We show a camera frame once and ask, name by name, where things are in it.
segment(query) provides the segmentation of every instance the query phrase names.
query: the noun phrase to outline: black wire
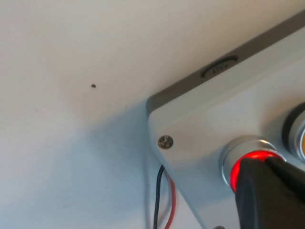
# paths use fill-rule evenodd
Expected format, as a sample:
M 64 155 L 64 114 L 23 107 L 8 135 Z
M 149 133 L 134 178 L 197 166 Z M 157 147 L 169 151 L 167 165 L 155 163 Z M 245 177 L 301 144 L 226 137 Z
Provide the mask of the black wire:
M 164 171 L 164 166 L 161 165 L 159 172 L 158 172 L 158 177 L 157 177 L 156 204 L 154 206 L 153 229 L 157 229 L 157 227 L 158 227 L 160 189 L 161 189 L 161 178 L 162 178 L 163 171 Z

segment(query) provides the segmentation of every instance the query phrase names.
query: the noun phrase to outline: red wire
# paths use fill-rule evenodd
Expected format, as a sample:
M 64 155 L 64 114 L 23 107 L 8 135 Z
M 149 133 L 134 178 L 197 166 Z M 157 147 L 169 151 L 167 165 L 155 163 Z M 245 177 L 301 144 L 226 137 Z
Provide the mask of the red wire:
M 176 211 L 176 187 L 175 187 L 175 183 L 173 182 L 173 180 L 169 177 L 170 179 L 170 183 L 171 183 L 171 192 L 172 192 L 172 210 L 171 210 L 171 214 L 170 217 L 167 221 L 167 224 L 165 226 L 165 229 L 169 229 L 172 222 L 173 222 L 173 218 L 175 216 L 175 211 Z

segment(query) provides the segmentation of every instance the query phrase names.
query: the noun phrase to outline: red light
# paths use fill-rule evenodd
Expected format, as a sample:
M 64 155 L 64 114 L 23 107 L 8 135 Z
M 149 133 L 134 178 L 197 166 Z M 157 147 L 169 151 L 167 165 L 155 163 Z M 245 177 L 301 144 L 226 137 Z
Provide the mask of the red light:
M 231 188 L 232 188 L 233 192 L 236 192 L 236 189 L 237 189 L 240 162 L 242 159 L 251 158 L 251 159 L 257 159 L 260 161 L 265 161 L 268 157 L 272 157 L 272 156 L 281 158 L 278 154 L 273 153 L 271 151 L 256 150 L 256 151 L 247 153 L 246 155 L 244 155 L 240 159 L 238 159 L 238 161 L 235 163 L 235 165 L 233 166 L 232 171 L 231 171 Z

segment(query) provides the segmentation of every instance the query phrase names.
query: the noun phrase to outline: white wall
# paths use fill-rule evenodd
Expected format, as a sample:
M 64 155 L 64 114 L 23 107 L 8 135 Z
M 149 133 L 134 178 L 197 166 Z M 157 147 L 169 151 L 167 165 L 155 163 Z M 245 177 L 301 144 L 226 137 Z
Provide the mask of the white wall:
M 145 100 L 303 8 L 2 0 L 0 228 L 150 228 L 160 164 Z M 178 198 L 173 228 L 199 228 Z

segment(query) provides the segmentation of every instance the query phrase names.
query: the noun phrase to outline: screw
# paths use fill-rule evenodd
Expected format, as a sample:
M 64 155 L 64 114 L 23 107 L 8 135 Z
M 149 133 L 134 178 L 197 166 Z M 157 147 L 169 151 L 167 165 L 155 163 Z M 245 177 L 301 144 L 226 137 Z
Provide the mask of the screw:
M 164 136 L 160 137 L 158 140 L 158 146 L 161 149 L 171 148 L 173 146 L 173 138 L 168 135 L 164 135 Z

